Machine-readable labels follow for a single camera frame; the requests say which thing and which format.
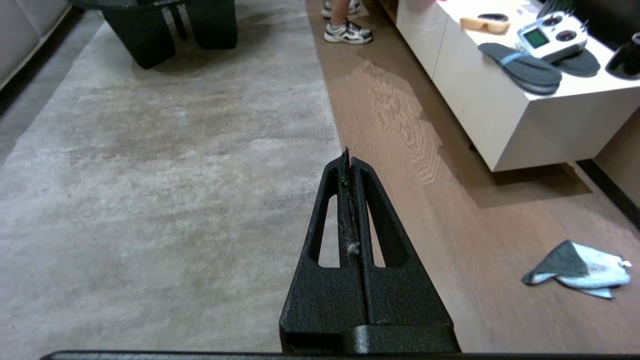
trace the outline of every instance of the gray towel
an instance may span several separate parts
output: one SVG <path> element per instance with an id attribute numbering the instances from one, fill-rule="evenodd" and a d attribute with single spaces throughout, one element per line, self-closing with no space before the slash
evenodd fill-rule
<path id="1" fill-rule="evenodd" d="M 613 299 L 609 288 L 627 284 L 631 280 L 626 266 L 631 264 L 620 256 L 565 240 L 551 250 L 538 266 L 527 272 L 522 281 L 535 285 L 554 278 L 585 294 Z"/>

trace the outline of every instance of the wooden floor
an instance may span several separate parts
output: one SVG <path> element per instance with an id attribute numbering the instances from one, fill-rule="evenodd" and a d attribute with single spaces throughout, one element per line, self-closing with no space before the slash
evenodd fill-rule
<path id="1" fill-rule="evenodd" d="M 463 351 L 640 352 L 638 267 L 613 301 L 520 281 L 567 238 L 640 265 L 631 223 L 575 165 L 492 174 L 377 3 L 355 18 L 374 31 L 363 46 L 324 42 L 320 6 L 307 0 L 340 140 L 376 169 Z"/>

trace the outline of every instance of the gray sofa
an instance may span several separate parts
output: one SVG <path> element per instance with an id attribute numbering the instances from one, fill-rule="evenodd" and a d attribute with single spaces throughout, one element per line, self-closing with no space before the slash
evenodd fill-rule
<path id="1" fill-rule="evenodd" d="M 0 0 L 0 89 L 47 40 L 68 9 L 67 0 Z"/>

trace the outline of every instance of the concrete-look rug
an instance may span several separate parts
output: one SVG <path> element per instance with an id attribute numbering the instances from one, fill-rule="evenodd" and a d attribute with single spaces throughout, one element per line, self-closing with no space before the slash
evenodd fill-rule
<path id="1" fill-rule="evenodd" d="M 237 49 L 190 38 L 150 70 L 103 25 L 18 139 L 0 170 L 2 359 L 280 350 L 341 149 L 305 3 L 236 3 Z"/>

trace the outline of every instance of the shoe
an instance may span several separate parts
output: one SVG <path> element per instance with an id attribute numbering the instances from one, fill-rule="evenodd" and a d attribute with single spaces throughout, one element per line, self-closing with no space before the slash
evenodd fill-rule
<path id="1" fill-rule="evenodd" d="M 349 3 L 349 15 L 354 15 L 360 11 L 360 0 L 351 0 Z M 322 16 L 331 19 L 331 0 L 324 0 Z"/>
<path id="2" fill-rule="evenodd" d="M 345 42 L 347 44 L 366 44 L 373 40 L 371 31 L 363 29 L 351 21 L 334 28 L 330 22 L 326 23 L 324 39 L 328 42 Z"/>

